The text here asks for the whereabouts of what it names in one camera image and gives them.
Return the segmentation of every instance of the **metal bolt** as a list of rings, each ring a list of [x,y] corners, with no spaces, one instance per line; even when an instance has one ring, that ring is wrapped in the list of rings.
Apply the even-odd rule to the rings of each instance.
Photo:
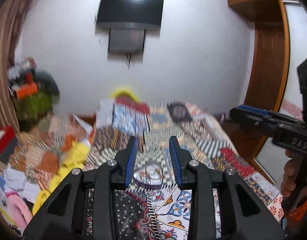
[[[117,164],[117,161],[116,161],[116,160],[108,160],[107,164],[108,164],[109,166],[114,166],[114,165]]]
[[[196,160],[191,160],[191,161],[189,161],[189,164],[190,164],[191,166],[193,166],[193,167],[196,167],[196,166],[199,165],[199,162],[196,161]]]
[[[227,173],[228,175],[233,175],[233,174],[235,174],[236,172],[234,171],[234,169],[229,168],[229,169],[226,169],[226,173]]]
[[[71,171],[71,173],[72,173],[73,175],[78,175],[78,174],[80,173],[80,169],[74,168],[74,169]]]

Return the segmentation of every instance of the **human hand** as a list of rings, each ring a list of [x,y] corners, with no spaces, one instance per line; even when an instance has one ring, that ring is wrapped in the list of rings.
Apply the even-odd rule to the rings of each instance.
[[[286,156],[291,158],[291,152],[286,150]],[[289,160],[285,165],[285,174],[283,176],[283,181],[281,184],[281,194],[284,197],[289,197],[291,192],[295,189],[295,165],[293,160]],[[301,197],[307,197],[307,189],[301,192]]]

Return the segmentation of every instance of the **curtain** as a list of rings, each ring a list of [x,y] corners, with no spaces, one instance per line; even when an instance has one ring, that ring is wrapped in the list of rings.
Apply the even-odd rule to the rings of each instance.
[[[6,0],[0,8],[0,126],[19,132],[15,109],[8,92],[7,69],[14,65],[15,46],[32,0]]]

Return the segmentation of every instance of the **black tv screen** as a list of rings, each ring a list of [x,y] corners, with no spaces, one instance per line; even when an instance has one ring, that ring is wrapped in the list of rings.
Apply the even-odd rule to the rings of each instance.
[[[97,26],[104,28],[160,28],[163,0],[101,0]]]

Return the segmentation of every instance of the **yellow object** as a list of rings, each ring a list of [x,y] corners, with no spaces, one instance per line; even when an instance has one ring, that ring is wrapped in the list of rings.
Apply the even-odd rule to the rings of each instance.
[[[110,97],[117,98],[121,96],[127,96],[130,97],[133,101],[140,102],[140,100],[135,96],[135,94],[131,91],[130,88],[117,88],[116,90],[114,90]]]
[[[87,158],[89,148],[82,143],[72,142],[72,147],[67,151],[66,158],[61,164],[57,174],[53,176],[49,183],[49,191],[41,190],[36,197],[36,201],[32,208],[32,214],[35,215],[42,204],[47,200],[50,194],[55,190],[61,181],[74,168],[83,168],[83,163]]]

